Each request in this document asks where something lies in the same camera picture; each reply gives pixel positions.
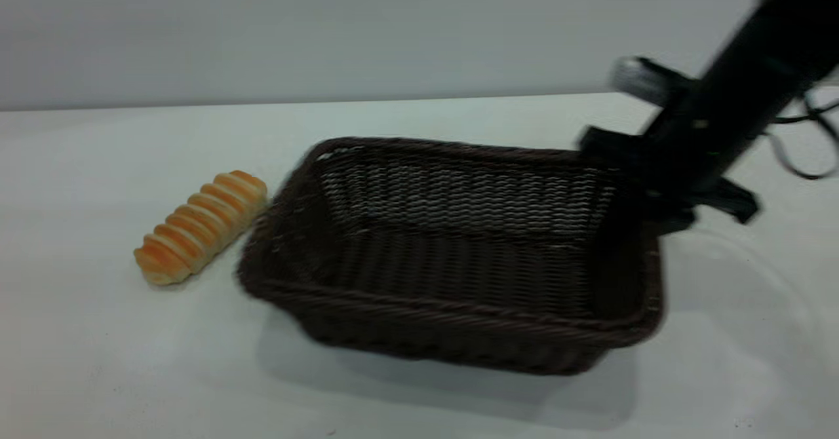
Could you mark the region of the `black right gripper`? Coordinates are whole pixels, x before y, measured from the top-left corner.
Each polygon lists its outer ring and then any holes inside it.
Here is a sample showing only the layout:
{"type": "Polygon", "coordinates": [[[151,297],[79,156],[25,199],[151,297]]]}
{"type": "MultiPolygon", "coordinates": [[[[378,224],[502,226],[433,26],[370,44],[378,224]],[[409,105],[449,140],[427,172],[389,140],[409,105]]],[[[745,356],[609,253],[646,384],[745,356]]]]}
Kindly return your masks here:
{"type": "Polygon", "coordinates": [[[707,120],[677,119],[665,111],[639,135],[588,126],[579,152],[615,167],[615,230],[658,226],[679,233],[696,221],[695,207],[709,206],[740,224],[759,213],[758,197],[724,174],[749,145],[713,144],[707,120]]]}

